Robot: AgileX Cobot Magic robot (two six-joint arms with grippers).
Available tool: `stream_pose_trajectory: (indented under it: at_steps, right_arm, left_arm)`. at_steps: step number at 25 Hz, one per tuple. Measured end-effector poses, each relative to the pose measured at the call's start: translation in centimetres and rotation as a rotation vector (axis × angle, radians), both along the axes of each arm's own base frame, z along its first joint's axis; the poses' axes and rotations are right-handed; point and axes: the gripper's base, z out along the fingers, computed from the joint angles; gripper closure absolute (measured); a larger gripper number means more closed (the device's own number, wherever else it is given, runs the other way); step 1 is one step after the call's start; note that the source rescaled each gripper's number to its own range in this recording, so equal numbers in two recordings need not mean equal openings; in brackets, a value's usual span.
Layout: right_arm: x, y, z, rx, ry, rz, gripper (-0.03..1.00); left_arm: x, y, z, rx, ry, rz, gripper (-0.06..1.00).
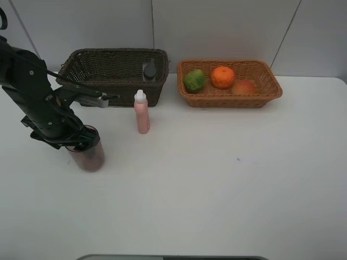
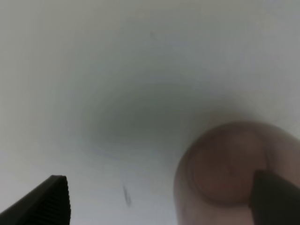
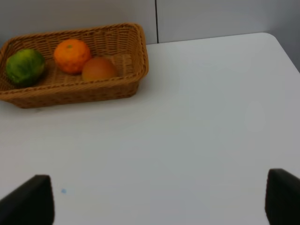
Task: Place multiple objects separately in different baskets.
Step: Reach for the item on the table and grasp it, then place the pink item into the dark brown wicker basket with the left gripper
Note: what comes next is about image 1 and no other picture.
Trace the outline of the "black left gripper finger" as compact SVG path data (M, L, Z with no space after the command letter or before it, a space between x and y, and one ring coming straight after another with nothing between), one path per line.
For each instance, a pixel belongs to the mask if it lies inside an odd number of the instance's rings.
M95 146L91 147L89 149L85 149L84 151L81 151L81 154L88 159L93 159L95 157L96 151Z

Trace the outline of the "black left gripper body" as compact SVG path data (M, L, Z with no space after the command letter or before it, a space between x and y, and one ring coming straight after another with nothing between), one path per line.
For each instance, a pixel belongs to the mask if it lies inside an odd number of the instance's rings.
M32 129L30 137L57 150L68 146L87 150L100 141L97 131L83 125L72 110L57 106L21 108L25 113L21 123Z

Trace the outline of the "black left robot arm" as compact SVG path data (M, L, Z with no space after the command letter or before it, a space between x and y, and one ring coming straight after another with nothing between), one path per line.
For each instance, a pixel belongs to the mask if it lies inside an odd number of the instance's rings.
M53 90L46 64L34 53L13 48L1 37L1 86L25 114L21 123L31 128L30 137L55 149L71 147L85 152L95 147L100 137L86 127L70 108L81 95L98 98L82 86Z

